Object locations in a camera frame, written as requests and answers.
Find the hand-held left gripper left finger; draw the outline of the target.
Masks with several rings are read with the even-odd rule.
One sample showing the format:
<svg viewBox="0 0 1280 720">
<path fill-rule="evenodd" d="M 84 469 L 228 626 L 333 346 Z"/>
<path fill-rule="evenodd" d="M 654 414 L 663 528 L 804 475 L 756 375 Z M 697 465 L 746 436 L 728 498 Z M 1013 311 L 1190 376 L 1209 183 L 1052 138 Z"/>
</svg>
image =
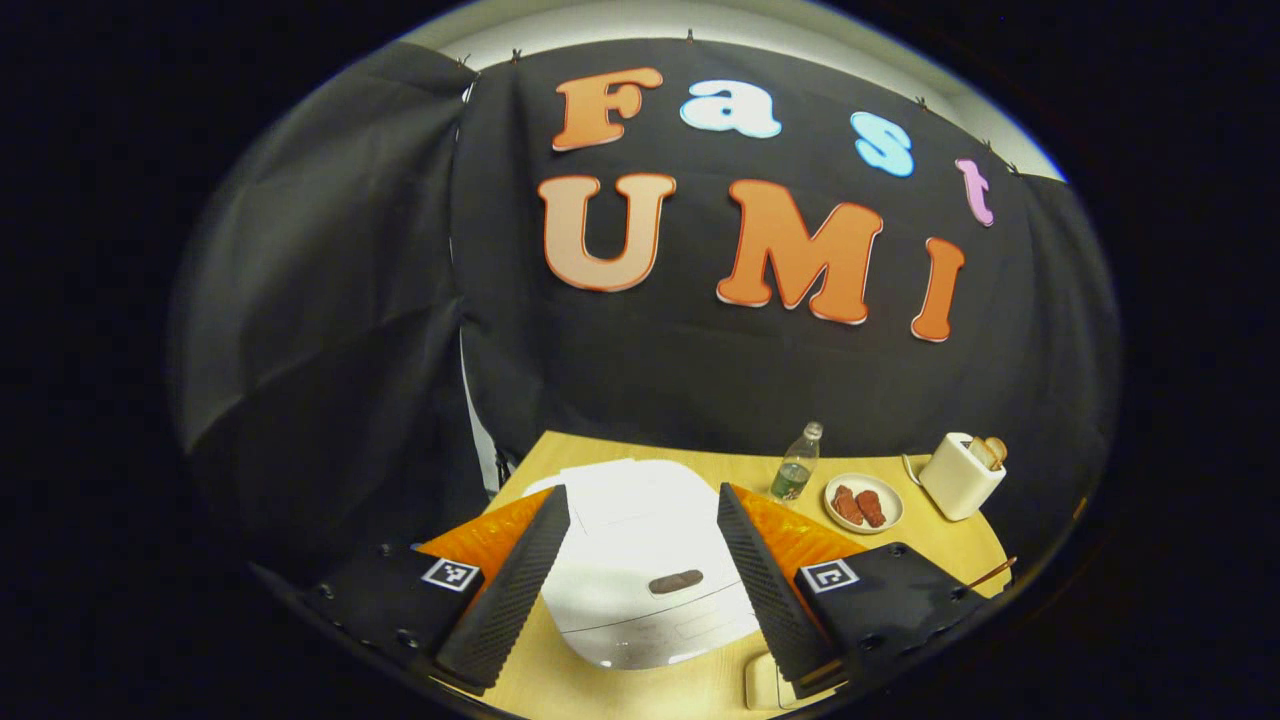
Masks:
<svg viewBox="0 0 1280 720">
<path fill-rule="evenodd" d="M 416 547 L 361 550 L 302 592 L 346 639 L 468 693 L 497 685 L 570 529 L 564 486 Z"/>
</svg>

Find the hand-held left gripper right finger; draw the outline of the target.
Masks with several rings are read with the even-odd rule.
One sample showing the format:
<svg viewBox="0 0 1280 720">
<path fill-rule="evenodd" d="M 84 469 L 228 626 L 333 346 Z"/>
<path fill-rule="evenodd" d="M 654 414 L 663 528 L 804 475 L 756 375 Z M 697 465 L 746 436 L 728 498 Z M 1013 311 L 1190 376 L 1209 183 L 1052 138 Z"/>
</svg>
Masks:
<svg viewBox="0 0 1280 720">
<path fill-rule="evenodd" d="M 867 548 L 740 486 L 717 527 L 782 678 L 861 697 L 940 652 L 988 600 L 902 542 Z"/>
</svg>

